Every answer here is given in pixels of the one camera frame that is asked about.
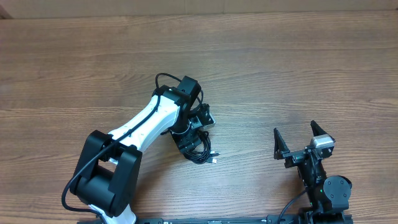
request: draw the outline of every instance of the table surface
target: table surface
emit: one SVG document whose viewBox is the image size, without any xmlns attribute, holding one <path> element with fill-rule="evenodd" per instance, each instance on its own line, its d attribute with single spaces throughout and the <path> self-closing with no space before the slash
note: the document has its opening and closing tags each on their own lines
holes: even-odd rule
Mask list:
<svg viewBox="0 0 398 224">
<path fill-rule="evenodd" d="M 143 109 L 159 72 L 200 82 L 221 155 L 196 165 L 157 138 L 132 202 L 140 217 L 278 214 L 303 186 L 273 159 L 272 130 L 302 149 L 314 119 L 337 140 L 328 175 L 353 183 L 348 213 L 397 223 L 397 21 L 398 11 L 0 21 L 0 223 L 93 218 L 60 203 L 83 143 Z"/>
</svg>

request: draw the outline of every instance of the wood grain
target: wood grain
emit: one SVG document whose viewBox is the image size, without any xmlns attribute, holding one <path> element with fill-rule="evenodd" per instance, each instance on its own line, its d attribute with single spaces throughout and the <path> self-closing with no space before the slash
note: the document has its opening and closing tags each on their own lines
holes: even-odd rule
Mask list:
<svg viewBox="0 0 398 224">
<path fill-rule="evenodd" d="M 221 155 L 198 166 L 170 136 L 156 139 L 132 202 L 140 217 L 279 213 L 302 184 L 273 160 L 272 129 L 300 149 L 314 119 L 337 140 L 324 166 L 352 180 L 355 222 L 397 223 L 397 21 L 398 11 L 0 21 L 0 223 L 93 218 L 60 203 L 84 140 L 143 109 L 159 72 L 200 82 Z"/>
</svg>

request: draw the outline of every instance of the wooden table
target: wooden table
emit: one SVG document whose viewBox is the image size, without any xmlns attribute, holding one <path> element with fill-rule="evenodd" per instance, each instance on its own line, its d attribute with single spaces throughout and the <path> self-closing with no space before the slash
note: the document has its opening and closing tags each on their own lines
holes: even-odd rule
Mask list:
<svg viewBox="0 0 398 224">
<path fill-rule="evenodd" d="M 302 149 L 314 119 L 337 140 L 323 164 L 353 182 L 356 223 L 398 222 L 398 11 L 375 11 L 0 21 L 0 223 L 93 218 L 61 191 L 87 135 L 143 109 L 159 72 L 200 82 L 221 155 L 196 165 L 156 139 L 140 217 L 278 214 L 303 187 L 273 159 L 272 129 Z"/>
</svg>

